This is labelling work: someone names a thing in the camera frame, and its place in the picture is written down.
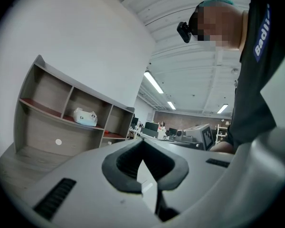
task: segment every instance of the ceiling light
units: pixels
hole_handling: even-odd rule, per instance
[[[174,105],[172,104],[171,101],[167,101],[167,102],[168,102],[169,106],[170,106],[173,110],[176,110],[176,108],[174,107]]]
[[[227,108],[227,106],[228,104],[224,104],[222,108],[220,108],[220,110],[218,111],[218,114],[221,114]]]
[[[144,73],[145,77],[150,81],[150,83],[154,86],[154,88],[158,91],[158,93],[163,94],[163,90],[160,88],[160,86],[157,84],[155,79],[152,77],[150,72],[145,72]]]

